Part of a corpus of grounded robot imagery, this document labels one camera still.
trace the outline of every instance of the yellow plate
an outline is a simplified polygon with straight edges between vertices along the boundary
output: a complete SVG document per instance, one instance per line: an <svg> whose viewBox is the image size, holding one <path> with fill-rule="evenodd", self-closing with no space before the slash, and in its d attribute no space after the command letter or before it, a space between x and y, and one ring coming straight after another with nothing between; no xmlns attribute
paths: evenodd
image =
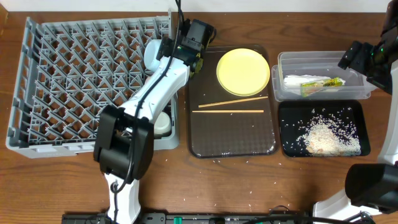
<svg viewBox="0 0 398 224"><path fill-rule="evenodd" d="M228 92L238 96L259 93L269 81L269 65L265 58L249 49L235 49L220 59L217 79Z"/></svg>

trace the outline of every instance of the white wall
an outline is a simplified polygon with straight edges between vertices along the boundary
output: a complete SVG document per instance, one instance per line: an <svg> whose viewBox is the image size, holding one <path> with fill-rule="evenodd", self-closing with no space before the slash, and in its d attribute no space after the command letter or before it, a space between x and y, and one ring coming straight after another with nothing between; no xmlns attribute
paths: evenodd
<svg viewBox="0 0 398 224"><path fill-rule="evenodd" d="M183 0L187 12L385 12L390 0ZM175 0L0 0L8 11L167 11Z"/></svg>

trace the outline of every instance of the clear plastic container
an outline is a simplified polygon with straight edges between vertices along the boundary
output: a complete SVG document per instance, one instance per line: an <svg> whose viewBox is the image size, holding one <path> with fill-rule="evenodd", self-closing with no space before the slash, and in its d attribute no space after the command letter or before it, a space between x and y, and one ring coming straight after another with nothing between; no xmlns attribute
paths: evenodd
<svg viewBox="0 0 398 224"><path fill-rule="evenodd" d="M343 70L337 66L345 52L282 52L278 56L278 65L272 68L272 85L275 99L284 100L362 100L371 96L377 87L368 83L366 77L354 70ZM287 75L316 75L345 80L339 87L306 87L314 91L303 97L300 87L285 86Z"/></svg>

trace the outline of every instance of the black tray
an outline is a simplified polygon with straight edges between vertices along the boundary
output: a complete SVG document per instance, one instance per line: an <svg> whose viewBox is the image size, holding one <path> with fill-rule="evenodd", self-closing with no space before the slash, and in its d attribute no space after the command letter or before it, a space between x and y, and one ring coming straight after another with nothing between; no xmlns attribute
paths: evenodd
<svg viewBox="0 0 398 224"><path fill-rule="evenodd" d="M367 156L371 152L362 106L356 100L284 101L279 105L278 114L282 148L290 157L313 156L306 150L302 141L300 143L296 141L299 136L305 134L304 129L299 129L298 122L307 124L318 114L326 118L333 114L346 124L352 121L356 126L355 134L358 135L361 146L359 156Z"/></svg>
<svg viewBox="0 0 398 224"><path fill-rule="evenodd" d="M188 82L185 92L188 148L195 157L268 155L279 148L278 127L274 119L275 110L272 107L274 96L271 77L265 89L247 97L269 96L268 99L206 108L206 110L264 110L264 113L232 115L192 113L192 110L200 110L198 105L244 98L228 93L216 76L216 67L220 58L226 52L240 48L255 50L266 60L268 59L267 52L258 45L210 47L204 54L201 72L195 74Z"/></svg>

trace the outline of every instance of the brown tray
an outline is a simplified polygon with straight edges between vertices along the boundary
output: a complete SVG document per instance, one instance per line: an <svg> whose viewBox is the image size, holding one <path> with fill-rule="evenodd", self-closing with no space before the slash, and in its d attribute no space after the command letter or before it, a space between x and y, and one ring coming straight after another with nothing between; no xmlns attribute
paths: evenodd
<svg viewBox="0 0 398 224"><path fill-rule="evenodd" d="M217 80L216 67L220 58L226 52L240 48L255 50L268 61L267 52L259 45L210 47L203 56L205 63L201 72L195 74L186 87L188 148L197 158L269 155L279 148L272 81L269 80L260 93L241 97L228 93ZM258 96L268 96L268 99L198 108L202 104ZM192 113L201 109L264 110L264 113Z"/></svg>

